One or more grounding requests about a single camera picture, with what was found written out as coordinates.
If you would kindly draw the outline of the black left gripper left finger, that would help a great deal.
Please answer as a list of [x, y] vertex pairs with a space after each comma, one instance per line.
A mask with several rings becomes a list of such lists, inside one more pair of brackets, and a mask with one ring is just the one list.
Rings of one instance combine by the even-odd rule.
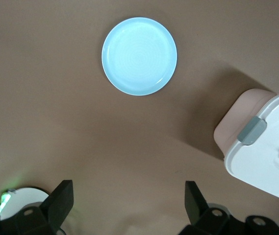
[[40, 206], [27, 207], [15, 216], [19, 235], [55, 235], [74, 205], [72, 180], [62, 181]]

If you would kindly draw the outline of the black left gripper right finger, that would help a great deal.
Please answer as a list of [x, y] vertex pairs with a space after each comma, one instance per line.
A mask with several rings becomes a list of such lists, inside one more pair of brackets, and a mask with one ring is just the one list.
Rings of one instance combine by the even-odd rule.
[[185, 182], [184, 205], [190, 224], [183, 235], [245, 235], [245, 224], [222, 205], [207, 203], [196, 182]]

